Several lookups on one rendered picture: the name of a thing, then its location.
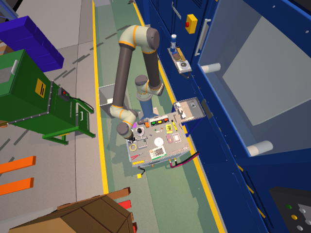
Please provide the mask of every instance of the robotic arm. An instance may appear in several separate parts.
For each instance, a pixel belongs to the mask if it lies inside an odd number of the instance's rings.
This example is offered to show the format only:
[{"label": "robotic arm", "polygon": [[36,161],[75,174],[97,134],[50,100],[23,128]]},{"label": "robotic arm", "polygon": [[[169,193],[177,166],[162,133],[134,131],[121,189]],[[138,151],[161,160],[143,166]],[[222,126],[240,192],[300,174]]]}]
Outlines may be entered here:
[{"label": "robotic arm", "polygon": [[147,69],[149,80],[143,82],[138,88],[141,95],[150,93],[161,96],[164,84],[160,81],[159,67],[156,49],[159,47],[160,36],[156,29],[133,25],[127,28],[120,37],[120,54],[116,76],[115,89],[113,93],[112,106],[109,109],[113,117],[122,122],[117,126],[118,133],[125,139],[133,138],[132,127],[138,116],[132,109],[123,109],[124,96],[127,79],[130,70],[132,53],[136,46],[140,46]]}]

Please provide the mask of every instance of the green floor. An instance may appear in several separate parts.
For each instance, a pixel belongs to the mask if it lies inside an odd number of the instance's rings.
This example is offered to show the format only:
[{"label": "green floor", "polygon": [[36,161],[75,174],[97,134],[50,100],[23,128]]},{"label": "green floor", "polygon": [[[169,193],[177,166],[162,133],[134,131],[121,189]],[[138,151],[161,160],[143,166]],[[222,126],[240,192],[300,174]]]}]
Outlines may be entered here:
[{"label": "green floor", "polygon": [[[96,43],[99,87],[115,83],[120,47],[119,38],[126,25],[140,25],[133,4],[126,0],[114,0],[111,5],[95,8]],[[141,49],[133,52],[128,77],[126,95],[131,109],[140,111],[136,99],[135,78],[147,75]],[[153,106],[160,115],[169,113],[172,104],[165,89],[161,97],[153,96]],[[117,134],[119,119],[110,119],[102,110],[104,154],[106,161],[109,192],[131,187],[130,198],[134,222],[139,233],[218,233],[218,229],[200,182],[193,161],[171,169],[169,162],[147,167],[141,179],[137,174],[141,170],[133,168],[129,162],[124,138]]]}]

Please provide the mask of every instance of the spray can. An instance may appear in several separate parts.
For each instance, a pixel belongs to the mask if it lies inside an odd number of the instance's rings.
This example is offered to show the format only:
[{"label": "spray can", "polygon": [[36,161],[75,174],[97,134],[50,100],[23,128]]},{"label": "spray can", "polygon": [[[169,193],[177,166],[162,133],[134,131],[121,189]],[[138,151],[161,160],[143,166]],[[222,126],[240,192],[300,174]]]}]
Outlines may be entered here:
[{"label": "spray can", "polygon": [[172,35],[172,40],[171,40],[171,52],[175,52],[175,48],[176,48],[176,35],[173,34]]}]

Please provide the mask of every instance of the yellow emergency stop box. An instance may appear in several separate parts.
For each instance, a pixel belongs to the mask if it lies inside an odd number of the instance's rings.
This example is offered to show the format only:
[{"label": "yellow emergency stop box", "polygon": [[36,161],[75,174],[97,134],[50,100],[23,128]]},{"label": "yellow emergency stop box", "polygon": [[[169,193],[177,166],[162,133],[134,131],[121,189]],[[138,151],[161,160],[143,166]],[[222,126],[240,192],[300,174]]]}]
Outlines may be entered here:
[{"label": "yellow emergency stop box", "polygon": [[194,15],[187,15],[186,25],[189,23],[189,26],[186,27],[186,30],[189,34],[194,34],[197,22],[198,20]]}]

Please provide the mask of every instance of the concrete floor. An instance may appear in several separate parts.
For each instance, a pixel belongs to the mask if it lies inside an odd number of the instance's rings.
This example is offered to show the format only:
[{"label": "concrete floor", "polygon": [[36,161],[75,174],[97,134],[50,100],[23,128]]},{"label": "concrete floor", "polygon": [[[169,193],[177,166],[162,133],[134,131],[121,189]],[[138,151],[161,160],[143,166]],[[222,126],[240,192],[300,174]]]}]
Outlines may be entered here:
[{"label": "concrete floor", "polygon": [[[127,1],[97,2],[96,43],[103,42],[97,48],[100,87],[115,82],[118,40],[124,31],[120,29],[128,24],[140,25],[140,22],[133,5]],[[94,54],[90,50],[93,47],[92,0],[56,0],[53,3],[27,0],[17,13],[20,17],[29,15],[65,58],[62,69],[47,72],[46,76],[71,96],[81,98],[96,109]],[[82,61],[75,62],[82,56],[85,56]],[[126,91],[130,108],[136,111],[141,108],[135,98],[134,79],[140,74],[147,75],[142,53],[138,50],[133,53]],[[171,111],[167,90],[161,97],[153,97],[153,105],[161,115]],[[67,136],[69,145],[65,147],[12,125],[0,129],[0,164],[37,156],[35,166],[0,177],[0,185],[35,178],[33,188],[0,196],[0,209],[5,210],[0,213],[0,233],[46,215],[59,205],[103,194],[96,114],[90,115],[90,130],[97,137],[92,139],[71,133]],[[125,140],[116,132],[120,121],[110,119],[103,110],[101,120],[109,192],[131,187],[129,197],[116,201],[131,200],[129,211],[133,212],[139,232],[219,232],[193,162],[174,170],[168,168],[167,163],[160,163],[146,168],[145,175],[137,179],[140,171],[128,162]]]}]

